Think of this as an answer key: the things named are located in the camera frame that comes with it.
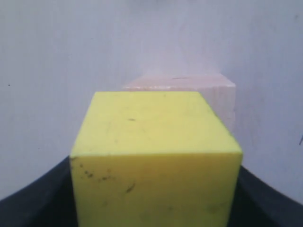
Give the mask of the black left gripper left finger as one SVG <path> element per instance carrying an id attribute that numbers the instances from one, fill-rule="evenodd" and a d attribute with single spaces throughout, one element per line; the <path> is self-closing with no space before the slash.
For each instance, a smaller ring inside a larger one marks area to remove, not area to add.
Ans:
<path id="1" fill-rule="evenodd" d="M 69 157 L 0 201 L 2 227 L 77 227 Z"/>

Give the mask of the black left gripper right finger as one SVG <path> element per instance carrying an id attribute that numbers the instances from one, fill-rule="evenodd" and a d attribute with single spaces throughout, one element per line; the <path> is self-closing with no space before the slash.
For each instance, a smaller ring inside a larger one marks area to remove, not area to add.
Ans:
<path id="1" fill-rule="evenodd" d="M 229 227 L 303 227 L 303 206 L 241 166 Z"/>

